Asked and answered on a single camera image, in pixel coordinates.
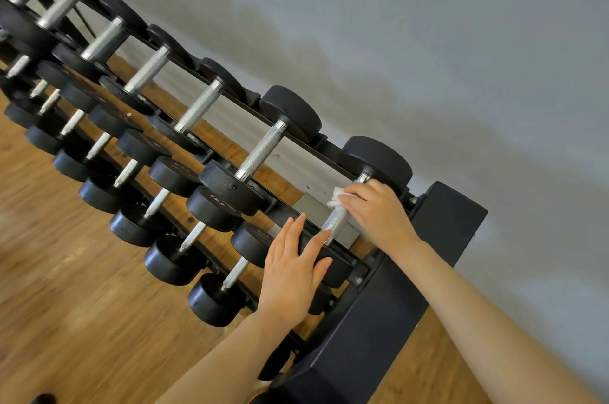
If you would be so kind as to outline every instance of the person's left arm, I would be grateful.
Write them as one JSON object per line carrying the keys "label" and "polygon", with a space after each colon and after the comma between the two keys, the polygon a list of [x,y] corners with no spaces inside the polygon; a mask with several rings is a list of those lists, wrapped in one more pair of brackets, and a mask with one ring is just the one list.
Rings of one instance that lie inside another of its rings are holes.
{"label": "person's left arm", "polygon": [[157,404],[242,404],[258,374],[289,331],[302,322],[332,262],[315,264],[329,237],[319,233],[298,255],[306,217],[289,219],[270,246],[258,310],[181,377]]}

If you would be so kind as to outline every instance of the dumbbell rack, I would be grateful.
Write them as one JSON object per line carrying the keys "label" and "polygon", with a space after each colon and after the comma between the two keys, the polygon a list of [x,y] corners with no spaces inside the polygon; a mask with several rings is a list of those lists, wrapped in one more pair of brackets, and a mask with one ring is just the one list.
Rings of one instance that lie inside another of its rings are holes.
{"label": "dumbbell rack", "polygon": [[[96,12],[111,19],[100,9]],[[70,33],[76,35],[72,27]],[[76,41],[81,39],[85,40],[80,35]],[[156,50],[151,42],[139,39]],[[1,60],[12,61],[15,55],[11,55],[11,52],[7,46],[0,45]],[[202,75],[172,61],[195,78],[210,83]],[[257,92],[246,89],[244,102],[226,93],[224,96],[267,125],[273,125],[259,108],[261,95]],[[153,106],[157,116],[175,122],[160,107]],[[56,108],[56,111],[65,119],[69,118],[61,109]],[[77,132],[83,139],[92,141],[81,128],[77,128]],[[237,165],[194,133],[188,136],[200,147],[199,152],[192,154],[198,162],[205,165],[216,160],[232,172],[238,170]],[[310,144],[290,134],[285,137],[343,176],[354,179],[354,175],[337,162],[341,149],[332,144],[326,135],[318,134]],[[110,155],[103,155],[117,171],[121,169]],[[265,197],[263,213],[277,225],[283,226],[289,217],[299,215],[260,183],[253,179],[248,183]],[[153,197],[138,182],[131,181],[131,184],[141,194],[140,203],[148,205]],[[400,200],[415,230],[451,265],[459,259],[487,214],[483,207],[441,183],[433,184],[420,197],[415,197],[406,188]],[[173,232],[185,238],[188,230],[164,208],[161,213],[174,226]],[[442,233],[438,233],[437,229],[442,229]],[[315,224],[307,221],[304,228],[306,234],[312,236],[318,231]],[[201,242],[197,241],[194,247],[205,256],[210,270],[224,276],[230,272]],[[293,367],[271,384],[267,392],[271,402],[309,402],[313,399],[319,403],[367,401],[427,307],[422,295],[382,252],[374,250],[362,260],[336,240],[327,248],[334,262],[340,262],[344,268],[345,279],[350,285],[338,299],[329,303],[326,314],[307,341],[290,332],[286,341],[297,357]],[[258,296],[244,283],[239,281],[236,285],[245,294],[248,308],[255,311]],[[373,342],[376,353],[370,355],[369,347],[354,348],[353,345],[358,342]]]}

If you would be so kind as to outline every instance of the person's left hand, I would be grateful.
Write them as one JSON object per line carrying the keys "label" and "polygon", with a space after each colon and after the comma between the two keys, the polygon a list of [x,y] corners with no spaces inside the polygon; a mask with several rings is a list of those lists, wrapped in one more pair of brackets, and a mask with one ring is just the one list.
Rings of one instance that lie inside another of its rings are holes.
{"label": "person's left hand", "polygon": [[271,244],[264,264],[257,313],[268,315],[287,331],[305,319],[315,290],[332,263],[330,257],[315,263],[331,231],[319,232],[298,255],[298,239],[305,220],[304,213],[296,221],[292,218],[287,220]]}

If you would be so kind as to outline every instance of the person's right arm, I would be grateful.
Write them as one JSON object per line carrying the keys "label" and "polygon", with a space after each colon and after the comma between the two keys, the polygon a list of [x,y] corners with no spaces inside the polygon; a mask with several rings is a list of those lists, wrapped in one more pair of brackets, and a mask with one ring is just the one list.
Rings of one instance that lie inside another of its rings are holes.
{"label": "person's right arm", "polygon": [[417,235],[393,191],[376,180],[339,199],[434,309],[494,403],[599,401],[562,363],[468,284]]}

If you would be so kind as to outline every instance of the wooden floor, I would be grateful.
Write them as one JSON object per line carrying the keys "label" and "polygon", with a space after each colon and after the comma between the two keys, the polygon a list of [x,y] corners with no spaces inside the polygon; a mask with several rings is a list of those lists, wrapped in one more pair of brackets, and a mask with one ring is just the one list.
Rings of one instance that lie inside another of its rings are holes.
{"label": "wooden floor", "polygon": [[[133,72],[122,61],[111,64],[123,76]],[[185,110],[158,88],[146,95],[172,115]],[[95,134],[94,127],[84,126]],[[110,215],[84,204],[80,183],[57,173],[51,156],[29,145],[23,133],[0,116],[0,403],[27,403],[43,391],[56,393],[62,404],[153,402],[243,317],[224,329],[200,322],[187,304],[191,287],[168,286],[150,276],[142,263],[145,250],[116,238],[108,228]],[[247,156],[207,123],[199,123],[196,133],[236,164]],[[174,158],[202,169],[156,138]],[[109,152],[126,163],[116,147]],[[301,196],[266,167],[256,179],[287,203]],[[146,171],[138,181],[159,190]],[[184,199],[173,198],[166,207],[187,227],[194,225]],[[264,228],[272,225],[260,214],[253,220]],[[232,267],[238,256],[229,238],[206,231],[201,240]],[[360,255],[370,247],[362,239],[355,246]],[[258,292],[261,276],[262,270],[250,268],[241,279]],[[318,320],[309,316],[298,332],[307,337]],[[370,402],[488,399],[429,310]]]}

